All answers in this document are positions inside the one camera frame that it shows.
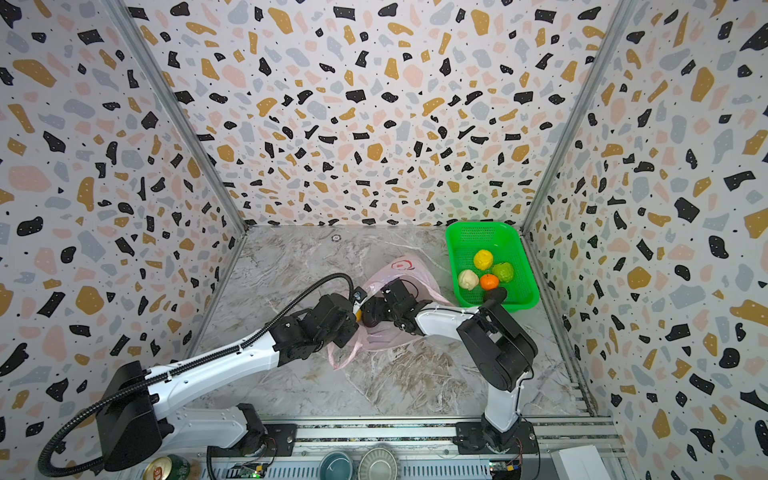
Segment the pink plastic bag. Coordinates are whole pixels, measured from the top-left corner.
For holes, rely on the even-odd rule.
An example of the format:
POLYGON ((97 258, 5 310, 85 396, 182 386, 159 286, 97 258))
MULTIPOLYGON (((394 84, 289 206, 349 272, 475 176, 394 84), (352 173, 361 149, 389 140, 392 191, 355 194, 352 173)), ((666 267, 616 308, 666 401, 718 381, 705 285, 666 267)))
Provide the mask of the pink plastic bag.
MULTIPOLYGON (((418 300, 450 305, 450 302, 441 294, 437 280, 427 265, 415 254, 407 254, 387 263, 363 284, 363 289, 369 294, 374 294, 389 281, 397 279, 413 282, 416 285, 418 300)), ((351 339, 351 352, 344 358, 338 358, 339 347, 331 343, 327 347, 327 358, 334 370, 341 370, 364 351, 388 350, 406 345, 416 339, 416 334, 399 329, 391 321, 382 320, 376 326, 365 326, 360 322, 360 327, 351 339)))

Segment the beige pear fruit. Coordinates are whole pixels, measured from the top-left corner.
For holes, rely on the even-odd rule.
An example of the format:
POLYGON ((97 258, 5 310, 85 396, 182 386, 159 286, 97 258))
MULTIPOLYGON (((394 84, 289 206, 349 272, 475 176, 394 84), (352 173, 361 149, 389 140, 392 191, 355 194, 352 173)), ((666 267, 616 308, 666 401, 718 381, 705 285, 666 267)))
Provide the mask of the beige pear fruit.
POLYGON ((472 291, 480 284, 478 275, 471 269, 465 269, 457 276, 457 285, 460 289, 472 291))

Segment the orange fruit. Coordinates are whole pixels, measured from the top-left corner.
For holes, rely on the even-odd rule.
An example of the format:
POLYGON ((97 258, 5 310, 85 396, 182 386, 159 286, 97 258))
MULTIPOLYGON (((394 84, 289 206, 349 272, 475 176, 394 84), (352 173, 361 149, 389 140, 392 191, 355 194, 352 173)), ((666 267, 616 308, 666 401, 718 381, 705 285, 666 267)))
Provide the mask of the orange fruit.
POLYGON ((496 275, 484 274, 480 277, 480 286, 484 291, 490 291, 498 288, 500 280, 496 275))

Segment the yellow lemon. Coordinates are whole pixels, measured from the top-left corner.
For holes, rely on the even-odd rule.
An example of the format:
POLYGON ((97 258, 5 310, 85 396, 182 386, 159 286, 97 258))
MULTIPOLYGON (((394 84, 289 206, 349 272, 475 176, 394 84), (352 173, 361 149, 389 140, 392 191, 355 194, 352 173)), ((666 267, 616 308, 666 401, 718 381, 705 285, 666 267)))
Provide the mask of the yellow lemon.
POLYGON ((489 250, 478 250, 473 257, 473 265, 481 271, 488 271, 494 264, 494 256, 489 250))

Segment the green custard apple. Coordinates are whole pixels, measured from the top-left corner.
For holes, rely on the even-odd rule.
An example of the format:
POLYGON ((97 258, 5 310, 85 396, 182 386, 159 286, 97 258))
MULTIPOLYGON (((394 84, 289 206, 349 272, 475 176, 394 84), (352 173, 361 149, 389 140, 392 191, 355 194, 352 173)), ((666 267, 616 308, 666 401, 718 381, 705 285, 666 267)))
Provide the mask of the green custard apple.
POLYGON ((500 283, 509 283, 514 279, 515 270, 511 263, 501 262, 493 265, 491 273, 500 283))

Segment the dark avocado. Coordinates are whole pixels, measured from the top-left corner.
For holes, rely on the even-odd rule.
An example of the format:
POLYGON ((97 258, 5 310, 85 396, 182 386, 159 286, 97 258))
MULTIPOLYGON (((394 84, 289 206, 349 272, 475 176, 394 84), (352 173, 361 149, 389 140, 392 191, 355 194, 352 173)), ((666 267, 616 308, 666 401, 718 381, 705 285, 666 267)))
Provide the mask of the dark avocado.
POLYGON ((483 295, 483 303, 491 302, 493 304, 502 305, 507 299, 507 290, 503 287, 496 287, 491 290, 487 290, 483 295))

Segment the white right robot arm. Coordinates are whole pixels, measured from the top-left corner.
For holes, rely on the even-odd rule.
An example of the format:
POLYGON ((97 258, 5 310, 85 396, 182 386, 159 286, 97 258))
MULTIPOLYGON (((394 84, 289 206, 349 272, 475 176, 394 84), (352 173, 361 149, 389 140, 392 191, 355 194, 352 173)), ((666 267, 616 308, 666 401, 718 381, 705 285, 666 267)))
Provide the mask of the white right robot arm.
POLYGON ((534 377, 538 347, 504 308, 507 291, 486 291, 477 307, 459 308, 433 300, 419 300, 404 280, 393 280, 360 304, 362 323, 375 327, 388 322, 413 336, 441 336, 459 340, 488 385, 487 403, 477 433, 458 433, 465 449, 505 453, 518 446, 522 422, 519 394, 523 382, 534 377))

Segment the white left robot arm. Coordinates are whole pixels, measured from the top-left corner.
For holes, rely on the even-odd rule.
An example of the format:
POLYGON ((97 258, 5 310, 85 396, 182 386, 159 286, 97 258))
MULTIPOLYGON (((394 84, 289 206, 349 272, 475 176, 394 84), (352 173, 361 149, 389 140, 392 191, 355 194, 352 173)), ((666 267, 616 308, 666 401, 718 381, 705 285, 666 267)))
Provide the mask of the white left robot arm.
POLYGON ((172 365, 144 369, 137 362, 118 369, 96 415, 101 467, 116 472, 161 452, 208 447, 217 455, 287 456, 289 425, 267 426, 255 407, 191 410, 190 402, 249 375, 306 360, 331 345, 345 346, 359 325, 365 298, 327 294, 315 307, 289 310, 267 328, 230 345, 172 365))

